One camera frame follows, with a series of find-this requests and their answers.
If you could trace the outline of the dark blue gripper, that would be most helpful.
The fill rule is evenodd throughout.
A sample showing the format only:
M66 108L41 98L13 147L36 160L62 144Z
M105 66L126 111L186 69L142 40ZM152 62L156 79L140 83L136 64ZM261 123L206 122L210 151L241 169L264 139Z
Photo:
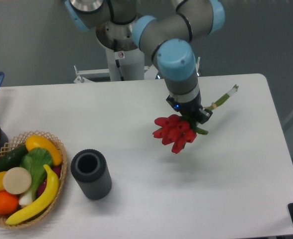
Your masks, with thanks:
M186 103L178 102L172 96L168 96L166 101L176 112L179 112L186 120L194 124L206 123L213 114L211 110L204 109L201 105L200 93Z

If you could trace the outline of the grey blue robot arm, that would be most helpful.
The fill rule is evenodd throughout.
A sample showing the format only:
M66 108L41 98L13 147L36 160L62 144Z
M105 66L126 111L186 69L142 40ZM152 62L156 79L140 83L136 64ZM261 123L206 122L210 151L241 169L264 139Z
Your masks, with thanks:
M193 39L219 30L225 11L217 0L175 0L175 14L164 20L140 16L135 0L67 0L65 7L81 30L96 30L106 51L111 81L145 77L145 58L164 78L167 102L195 124L212 115L201 104Z

